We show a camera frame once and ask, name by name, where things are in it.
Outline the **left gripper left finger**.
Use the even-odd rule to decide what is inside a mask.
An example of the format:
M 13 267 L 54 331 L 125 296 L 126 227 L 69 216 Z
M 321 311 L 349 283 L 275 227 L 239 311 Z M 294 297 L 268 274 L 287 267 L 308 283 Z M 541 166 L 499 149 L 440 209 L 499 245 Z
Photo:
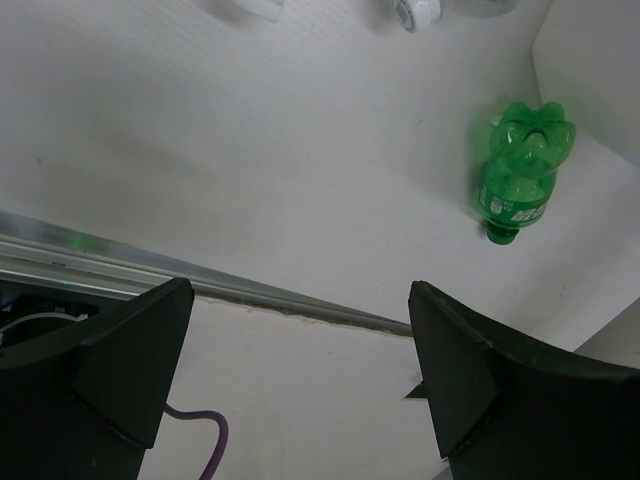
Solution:
M 135 479 L 154 446 L 194 291 L 172 279 L 1 349 L 4 479 Z

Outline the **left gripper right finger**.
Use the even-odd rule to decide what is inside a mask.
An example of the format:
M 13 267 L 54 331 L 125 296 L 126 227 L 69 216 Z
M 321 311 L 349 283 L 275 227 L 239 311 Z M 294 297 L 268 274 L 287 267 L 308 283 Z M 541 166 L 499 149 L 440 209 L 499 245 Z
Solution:
M 456 479 L 635 479 L 639 372 L 537 340 L 412 284 L 409 314 L 440 455 Z

